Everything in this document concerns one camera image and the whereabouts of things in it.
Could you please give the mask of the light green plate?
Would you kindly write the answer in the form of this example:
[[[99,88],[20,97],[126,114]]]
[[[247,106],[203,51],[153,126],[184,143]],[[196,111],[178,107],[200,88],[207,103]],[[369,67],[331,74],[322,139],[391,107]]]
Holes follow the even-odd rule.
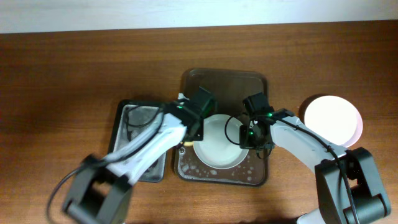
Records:
[[[230,169],[238,166],[247,156],[249,150],[241,149],[231,143],[224,128],[230,116],[216,114],[204,120],[202,141],[195,141],[195,154],[204,164],[214,169]]]

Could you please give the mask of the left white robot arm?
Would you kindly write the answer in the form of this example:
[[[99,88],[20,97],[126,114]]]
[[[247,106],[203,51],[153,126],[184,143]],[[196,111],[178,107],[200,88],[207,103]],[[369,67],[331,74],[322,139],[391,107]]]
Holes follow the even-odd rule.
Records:
[[[97,160],[88,156],[62,206],[77,223],[124,223],[133,186],[167,150],[203,138],[208,103],[182,100],[160,106],[155,120],[121,149]]]

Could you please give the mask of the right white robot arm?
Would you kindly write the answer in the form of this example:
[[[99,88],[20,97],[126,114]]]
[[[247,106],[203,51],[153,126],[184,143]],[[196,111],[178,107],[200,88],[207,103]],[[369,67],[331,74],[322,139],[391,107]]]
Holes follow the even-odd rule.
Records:
[[[391,214],[391,203],[372,154],[365,148],[349,150],[307,128],[289,110],[247,111],[253,127],[243,126],[242,148],[274,146],[289,151],[314,174],[318,208],[294,223],[372,223]]]

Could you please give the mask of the yellow green sponge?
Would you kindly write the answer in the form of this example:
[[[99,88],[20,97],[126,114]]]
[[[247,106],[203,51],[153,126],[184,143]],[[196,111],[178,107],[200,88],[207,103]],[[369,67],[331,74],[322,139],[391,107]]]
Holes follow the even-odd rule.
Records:
[[[193,141],[191,141],[191,142],[184,142],[183,143],[183,145],[185,146],[185,147],[192,147],[193,146]]]

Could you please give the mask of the pink plate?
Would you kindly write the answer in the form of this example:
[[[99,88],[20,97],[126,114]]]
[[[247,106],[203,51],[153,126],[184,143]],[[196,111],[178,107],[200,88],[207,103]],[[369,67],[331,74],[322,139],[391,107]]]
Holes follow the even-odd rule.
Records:
[[[357,108],[355,108],[354,112],[356,116],[356,129],[353,135],[344,144],[342,144],[344,147],[350,147],[357,143],[363,133],[363,119],[361,114]]]

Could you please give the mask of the cream white plate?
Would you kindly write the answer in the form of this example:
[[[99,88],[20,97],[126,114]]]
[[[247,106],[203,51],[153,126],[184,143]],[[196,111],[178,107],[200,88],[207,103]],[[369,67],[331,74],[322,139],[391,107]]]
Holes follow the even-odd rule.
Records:
[[[342,146],[356,129],[355,108],[342,97],[319,96],[306,106],[303,122],[327,141]]]

